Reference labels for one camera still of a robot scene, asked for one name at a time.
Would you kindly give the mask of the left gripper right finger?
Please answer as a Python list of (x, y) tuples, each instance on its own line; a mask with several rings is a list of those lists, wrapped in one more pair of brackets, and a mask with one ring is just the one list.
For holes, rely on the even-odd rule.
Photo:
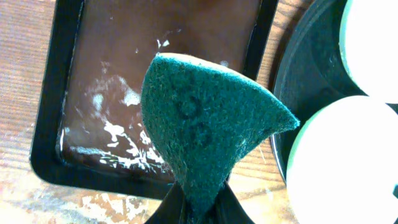
[(216, 196), (210, 210), (210, 220), (214, 224), (254, 224), (227, 182), (224, 182)]

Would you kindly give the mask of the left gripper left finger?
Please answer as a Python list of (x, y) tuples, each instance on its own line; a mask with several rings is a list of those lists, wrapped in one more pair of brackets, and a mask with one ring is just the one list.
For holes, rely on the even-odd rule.
[(187, 224), (187, 201), (178, 182), (169, 190), (145, 224)]

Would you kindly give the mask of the green scouring sponge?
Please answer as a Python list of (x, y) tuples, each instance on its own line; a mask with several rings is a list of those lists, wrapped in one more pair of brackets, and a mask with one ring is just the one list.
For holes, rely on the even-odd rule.
[(234, 165), (273, 134), (300, 122), (269, 90), (191, 55), (157, 54), (141, 92), (144, 126), (187, 201), (187, 223), (210, 210)]

